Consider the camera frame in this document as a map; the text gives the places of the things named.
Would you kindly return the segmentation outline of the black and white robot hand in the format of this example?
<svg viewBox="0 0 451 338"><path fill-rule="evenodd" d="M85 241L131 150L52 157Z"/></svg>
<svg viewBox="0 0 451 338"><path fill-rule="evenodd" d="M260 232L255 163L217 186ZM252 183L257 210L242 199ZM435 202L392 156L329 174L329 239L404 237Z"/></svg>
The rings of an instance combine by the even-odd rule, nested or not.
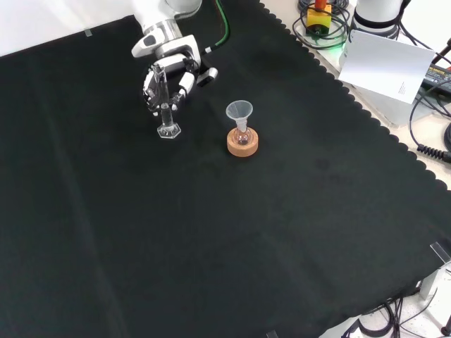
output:
<svg viewBox="0 0 451 338"><path fill-rule="evenodd" d="M148 67L142 91L147 108L157 116L161 112L162 104L167 103L171 109L176 110L179 103L186 99L197 83L202 62L197 42L192 35L161 44L155 35L149 34L132 48L135 58L151 54L156 56L156 61ZM183 72L178 91L166 99L160 88L163 83L160 72L165 76Z"/></svg>

